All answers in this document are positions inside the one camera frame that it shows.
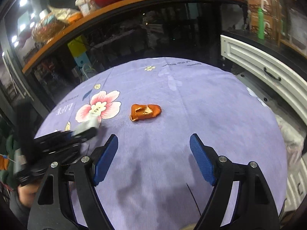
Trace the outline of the left hand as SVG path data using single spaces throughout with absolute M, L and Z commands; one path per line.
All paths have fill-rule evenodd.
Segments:
M 39 183 L 29 183 L 25 186 L 19 185 L 18 196 L 20 203 L 27 208 L 31 208 L 39 187 Z

